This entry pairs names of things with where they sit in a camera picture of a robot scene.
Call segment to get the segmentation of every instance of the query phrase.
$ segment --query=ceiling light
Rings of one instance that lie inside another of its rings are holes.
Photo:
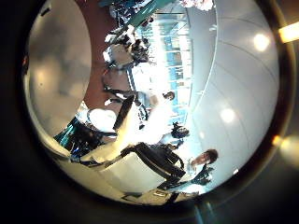
[[[204,134],[203,132],[200,132],[200,133],[199,133],[199,136],[200,136],[202,139],[205,138],[205,134]]]
[[[278,30],[282,43],[299,39],[299,21]]]
[[[221,118],[225,123],[230,123],[235,119],[235,112],[233,109],[223,109],[221,111]]]
[[[265,51],[270,44],[270,40],[267,36],[263,34],[257,34],[253,38],[254,47],[258,51]]]

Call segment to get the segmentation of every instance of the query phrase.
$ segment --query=hair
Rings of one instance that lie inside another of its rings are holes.
[[[147,38],[142,38],[143,43],[148,44],[149,40]]]
[[[207,153],[208,157],[209,157],[209,163],[208,164],[213,163],[218,158],[218,151],[214,148],[208,149],[205,153]]]
[[[171,135],[174,138],[183,138],[189,135],[189,130],[185,128],[184,132],[179,132],[178,129],[179,128],[184,128],[183,126],[179,126],[179,125],[174,125],[174,128],[171,132]]]
[[[173,99],[175,99],[176,94],[173,91],[169,91],[167,94],[163,94],[164,98],[166,98],[166,95],[171,95],[171,98],[169,99],[170,101],[172,101]]]

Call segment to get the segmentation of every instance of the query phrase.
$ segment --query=ceiling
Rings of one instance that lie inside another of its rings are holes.
[[[194,44],[189,149],[219,151],[207,190],[241,169],[261,144],[279,87],[275,39],[255,1],[215,3],[215,13],[187,9]]]

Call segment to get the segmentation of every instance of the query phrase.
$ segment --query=floor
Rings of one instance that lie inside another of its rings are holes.
[[[102,82],[102,76],[106,70],[102,52],[108,47],[108,44],[105,43],[105,37],[110,30],[117,27],[117,23],[109,15],[107,7],[97,5],[97,0],[77,0],[76,2],[86,21],[92,44],[92,69],[90,82],[84,97],[85,104],[91,109],[110,109],[118,114],[120,105],[104,106],[104,102],[109,98],[109,95],[103,92]],[[104,81],[113,89],[130,90],[126,73],[115,69],[104,75]]]

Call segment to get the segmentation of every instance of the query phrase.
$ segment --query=man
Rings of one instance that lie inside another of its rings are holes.
[[[173,129],[166,133],[161,139],[161,143],[167,144],[170,142],[175,142],[179,140],[179,142],[183,142],[184,137],[189,136],[189,130],[182,125],[179,125],[178,122],[173,122]]]
[[[188,159],[185,161],[186,175],[180,179],[180,182],[190,181],[203,169],[205,164],[212,164],[218,158],[218,151],[210,148],[204,153],[197,156],[195,159]]]
[[[108,99],[105,101],[105,105],[109,105],[112,102],[121,103],[124,99],[128,98],[129,96],[134,95],[135,96],[135,104],[137,106],[140,106],[141,103],[139,101],[140,98],[148,98],[149,99],[149,105],[145,105],[145,107],[149,106],[156,106],[161,101],[163,102],[161,96],[165,100],[172,101],[175,98],[175,93],[172,91],[169,91],[167,93],[159,93],[154,90],[148,90],[148,91],[122,91],[122,90],[113,90],[108,85],[104,84],[104,91],[109,92],[113,95],[115,95],[118,99]]]
[[[169,185],[163,185],[161,186],[161,189],[167,189],[171,192],[177,191],[181,192],[185,188],[187,188],[191,184],[197,184],[200,182],[198,179],[201,178],[201,175],[206,171],[206,166],[208,164],[212,164],[217,160],[219,157],[218,151],[214,148],[210,148],[204,153],[197,156],[195,159],[193,158],[183,158],[182,153],[176,152],[177,155],[181,158],[181,160],[184,163],[184,171],[186,174],[179,180],[179,182],[175,184],[169,184]]]

